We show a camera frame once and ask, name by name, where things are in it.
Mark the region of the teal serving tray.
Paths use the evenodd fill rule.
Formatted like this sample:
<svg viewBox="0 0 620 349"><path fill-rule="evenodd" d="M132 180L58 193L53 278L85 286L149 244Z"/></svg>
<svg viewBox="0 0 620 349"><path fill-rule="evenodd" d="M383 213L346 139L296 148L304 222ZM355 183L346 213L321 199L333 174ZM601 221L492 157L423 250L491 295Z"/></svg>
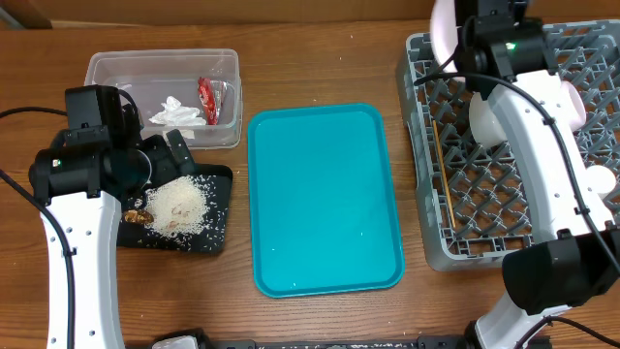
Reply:
<svg viewBox="0 0 620 349"><path fill-rule="evenodd" d="M405 269L383 118L369 104L249 122L254 279L271 298L386 289Z"/></svg>

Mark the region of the black waste tray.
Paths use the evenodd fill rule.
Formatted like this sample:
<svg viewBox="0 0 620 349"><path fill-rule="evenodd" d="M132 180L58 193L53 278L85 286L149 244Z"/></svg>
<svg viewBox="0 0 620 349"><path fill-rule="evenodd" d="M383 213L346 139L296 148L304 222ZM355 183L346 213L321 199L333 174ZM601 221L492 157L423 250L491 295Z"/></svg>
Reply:
<svg viewBox="0 0 620 349"><path fill-rule="evenodd" d="M123 204L117 245L215 255L224 248L233 173L223 165L198 165L157 189Z"/></svg>

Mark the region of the clear plastic waste bin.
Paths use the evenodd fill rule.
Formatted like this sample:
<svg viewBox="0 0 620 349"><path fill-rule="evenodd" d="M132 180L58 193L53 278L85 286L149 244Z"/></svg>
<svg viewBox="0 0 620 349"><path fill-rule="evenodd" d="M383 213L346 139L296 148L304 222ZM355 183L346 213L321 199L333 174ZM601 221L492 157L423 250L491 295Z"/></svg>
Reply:
<svg viewBox="0 0 620 349"><path fill-rule="evenodd" d="M214 89L218 122L214 125L178 125L191 149L232 148L242 130L242 87L237 52L229 48L152 49L108 51L94 54L86 85L114 86L126 91L139 109L141 136L165 135L174 127L151 119L176 99L182 108L207 115L199 97L199 79Z"/></svg>

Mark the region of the wooden chopstick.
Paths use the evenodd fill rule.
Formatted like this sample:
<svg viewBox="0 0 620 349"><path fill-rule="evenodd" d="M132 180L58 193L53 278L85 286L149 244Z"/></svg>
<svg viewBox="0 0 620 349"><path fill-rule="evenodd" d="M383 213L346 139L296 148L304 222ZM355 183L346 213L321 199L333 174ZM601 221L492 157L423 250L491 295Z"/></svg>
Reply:
<svg viewBox="0 0 620 349"><path fill-rule="evenodd" d="M450 187L448 184L448 179L447 179L447 175L445 171L444 156L443 156L443 150L442 150L439 132L437 128L437 122L434 119L432 120L432 128L433 128L434 142L435 142L435 146L437 150L437 157L438 157L439 167L440 167L440 172L441 172L442 185L443 185L443 189L444 189L444 193L445 193L446 201L447 201L450 226L454 229L456 225L455 225L455 218L454 218L452 201L451 201L451 196L450 196Z"/></svg>

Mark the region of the pink round plate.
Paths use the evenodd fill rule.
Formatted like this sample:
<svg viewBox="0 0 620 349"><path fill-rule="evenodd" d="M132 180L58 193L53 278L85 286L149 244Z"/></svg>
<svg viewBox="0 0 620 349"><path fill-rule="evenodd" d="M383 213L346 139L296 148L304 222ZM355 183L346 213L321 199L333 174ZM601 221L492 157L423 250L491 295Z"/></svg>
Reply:
<svg viewBox="0 0 620 349"><path fill-rule="evenodd" d="M430 41L436 62L445 63L458 44L454 0L436 0L430 17Z"/></svg>

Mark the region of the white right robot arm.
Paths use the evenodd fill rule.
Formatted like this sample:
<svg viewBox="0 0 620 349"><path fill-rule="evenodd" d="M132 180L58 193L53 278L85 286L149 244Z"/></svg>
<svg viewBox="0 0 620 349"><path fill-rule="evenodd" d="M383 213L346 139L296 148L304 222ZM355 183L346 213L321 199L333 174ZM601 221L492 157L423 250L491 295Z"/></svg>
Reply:
<svg viewBox="0 0 620 349"><path fill-rule="evenodd" d="M580 99L560 78L542 22L512 1L458 1L454 11L456 70L506 135L535 239L504 258L505 295L474 330L482 348L520 348L615 283L619 231L575 143Z"/></svg>

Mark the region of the white napkin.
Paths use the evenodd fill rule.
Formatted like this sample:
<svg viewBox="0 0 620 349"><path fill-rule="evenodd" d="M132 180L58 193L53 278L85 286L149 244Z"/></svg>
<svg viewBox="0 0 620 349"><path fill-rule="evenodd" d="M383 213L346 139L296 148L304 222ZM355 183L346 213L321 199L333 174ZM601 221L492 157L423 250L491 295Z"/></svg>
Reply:
<svg viewBox="0 0 620 349"><path fill-rule="evenodd" d="M198 108L183 106L173 96L169 96L166 102L162 103L162 107L164 109L150 117L149 121L157 125L174 127L185 139L195 138L193 127L202 127L207 124Z"/></svg>

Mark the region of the grey dishwasher rack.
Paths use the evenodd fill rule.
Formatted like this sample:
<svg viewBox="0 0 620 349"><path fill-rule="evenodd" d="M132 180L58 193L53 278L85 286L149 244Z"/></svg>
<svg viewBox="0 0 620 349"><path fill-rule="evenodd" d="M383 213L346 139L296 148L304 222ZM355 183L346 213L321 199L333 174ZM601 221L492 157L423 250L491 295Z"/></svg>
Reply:
<svg viewBox="0 0 620 349"><path fill-rule="evenodd" d="M575 140L586 166L619 172L619 22L547 24L562 79L587 111ZM437 271L497 268L534 240L522 183L506 143L485 149L469 128L470 93L453 79L421 86L415 80L437 63L426 33L405 42L396 69L399 100L414 153L418 217L427 264ZM444 193L432 120L437 122L455 228Z"/></svg>

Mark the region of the cooked white rice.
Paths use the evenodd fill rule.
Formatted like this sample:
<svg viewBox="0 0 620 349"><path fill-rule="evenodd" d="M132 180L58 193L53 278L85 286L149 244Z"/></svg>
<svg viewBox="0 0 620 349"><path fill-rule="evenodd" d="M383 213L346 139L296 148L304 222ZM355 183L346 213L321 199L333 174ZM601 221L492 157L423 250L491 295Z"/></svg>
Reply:
<svg viewBox="0 0 620 349"><path fill-rule="evenodd" d="M186 242L205 233L207 239L222 238L228 209L218 202L228 184L227 177L185 175L161 187L147 189L143 199L136 199L132 209L145 209L153 217L143 226L156 235L175 242Z"/></svg>

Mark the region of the brown food scrap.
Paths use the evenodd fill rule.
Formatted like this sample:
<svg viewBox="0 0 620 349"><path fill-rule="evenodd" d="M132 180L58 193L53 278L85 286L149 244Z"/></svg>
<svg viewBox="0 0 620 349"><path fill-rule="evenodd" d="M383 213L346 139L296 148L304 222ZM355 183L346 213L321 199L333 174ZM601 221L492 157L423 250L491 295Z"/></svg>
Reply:
<svg viewBox="0 0 620 349"><path fill-rule="evenodd" d="M147 226L153 223L154 217L145 209L129 209L123 213L126 222Z"/></svg>

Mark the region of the black mounting rail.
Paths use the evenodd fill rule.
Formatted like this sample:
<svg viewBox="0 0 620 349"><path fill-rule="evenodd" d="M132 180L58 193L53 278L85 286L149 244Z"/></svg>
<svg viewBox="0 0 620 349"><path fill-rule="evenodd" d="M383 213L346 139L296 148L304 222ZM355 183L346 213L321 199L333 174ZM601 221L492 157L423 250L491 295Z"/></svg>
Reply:
<svg viewBox="0 0 620 349"><path fill-rule="evenodd" d="M203 329L191 329L167 333L151 342L127 343L127 348L169 348L163 341L189 336L198 341L199 348L213 349L475 349L476 345L462 334L420 335L416 339L381 339L363 341L280 341L258 342L252 339L216 340L210 338Z"/></svg>

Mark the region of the grey bowl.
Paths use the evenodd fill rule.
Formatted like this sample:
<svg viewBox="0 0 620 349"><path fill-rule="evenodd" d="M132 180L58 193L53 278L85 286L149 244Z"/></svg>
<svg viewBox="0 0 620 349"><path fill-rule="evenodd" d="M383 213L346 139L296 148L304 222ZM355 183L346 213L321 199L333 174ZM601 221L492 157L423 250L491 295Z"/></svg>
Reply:
<svg viewBox="0 0 620 349"><path fill-rule="evenodd" d="M489 103L479 92L472 95L469 105L469 122L474 140L484 148L503 143L507 136Z"/></svg>

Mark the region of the white paper cup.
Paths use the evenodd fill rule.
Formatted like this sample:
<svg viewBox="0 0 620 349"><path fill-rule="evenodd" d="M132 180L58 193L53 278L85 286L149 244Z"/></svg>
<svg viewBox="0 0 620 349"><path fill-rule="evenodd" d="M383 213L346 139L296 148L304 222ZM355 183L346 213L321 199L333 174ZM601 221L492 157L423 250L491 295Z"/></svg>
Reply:
<svg viewBox="0 0 620 349"><path fill-rule="evenodd" d="M587 189L604 199L616 187L616 177L605 166L593 165L586 169Z"/></svg>

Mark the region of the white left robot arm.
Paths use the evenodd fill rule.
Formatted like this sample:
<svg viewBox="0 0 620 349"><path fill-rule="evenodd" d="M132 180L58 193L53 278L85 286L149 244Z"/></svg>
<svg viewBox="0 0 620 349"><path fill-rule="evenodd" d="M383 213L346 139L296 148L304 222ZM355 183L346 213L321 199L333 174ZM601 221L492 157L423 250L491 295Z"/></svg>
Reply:
<svg viewBox="0 0 620 349"><path fill-rule="evenodd" d="M116 243L124 200L193 173L177 130L140 135L131 96L87 85L65 93L68 127L29 169L47 238L50 348L122 348Z"/></svg>

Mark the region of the red snack wrapper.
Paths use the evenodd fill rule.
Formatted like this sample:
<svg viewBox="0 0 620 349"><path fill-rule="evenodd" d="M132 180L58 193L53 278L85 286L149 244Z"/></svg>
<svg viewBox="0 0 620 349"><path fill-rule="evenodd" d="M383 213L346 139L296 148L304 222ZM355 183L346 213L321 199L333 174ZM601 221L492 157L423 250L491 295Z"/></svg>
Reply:
<svg viewBox="0 0 620 349"><path fill-rule="evenodd" d="M228 84L222 80L203 77L198 79L199 98L208 125L217 125L219 123L227 88Z"/></svg>

